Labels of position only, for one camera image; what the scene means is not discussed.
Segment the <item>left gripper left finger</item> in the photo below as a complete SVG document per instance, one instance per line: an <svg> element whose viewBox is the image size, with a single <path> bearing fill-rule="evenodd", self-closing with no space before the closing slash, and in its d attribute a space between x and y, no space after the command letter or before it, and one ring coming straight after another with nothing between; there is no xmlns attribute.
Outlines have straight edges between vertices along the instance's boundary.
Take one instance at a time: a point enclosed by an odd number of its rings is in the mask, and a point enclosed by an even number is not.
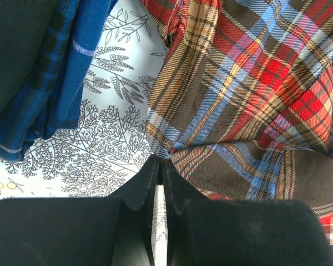
<svg viewBox="0 0 333 266"><path fill-rule="evenodd" d="M0 200L0 265L153 265L159 163L106 197Z"/></svg>

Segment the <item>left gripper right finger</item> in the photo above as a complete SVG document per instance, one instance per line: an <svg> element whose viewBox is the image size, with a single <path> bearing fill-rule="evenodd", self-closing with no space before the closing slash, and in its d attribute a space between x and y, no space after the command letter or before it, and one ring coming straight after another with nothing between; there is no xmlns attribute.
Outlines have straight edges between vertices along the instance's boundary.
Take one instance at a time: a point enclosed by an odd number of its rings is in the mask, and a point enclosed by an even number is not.
<svg viewBox="0 0 333 266"><path fill-rule="evenodd" d="M162 167L168 265L333 265L318 218L305 204L211 200Z"/></svg>

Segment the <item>red plaid long sleeve shirt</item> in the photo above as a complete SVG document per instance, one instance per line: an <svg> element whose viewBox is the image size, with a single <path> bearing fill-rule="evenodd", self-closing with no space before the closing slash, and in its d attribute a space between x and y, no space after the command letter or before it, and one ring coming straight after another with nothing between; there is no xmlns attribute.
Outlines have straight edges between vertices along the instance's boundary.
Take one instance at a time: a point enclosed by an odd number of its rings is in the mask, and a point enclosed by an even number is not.
<svg viewBox="0 0 333 266"><path fill-rule="evenodd" d="M333 245L333 1L143 1L151 150L210 197L298 200Z"/></svg>

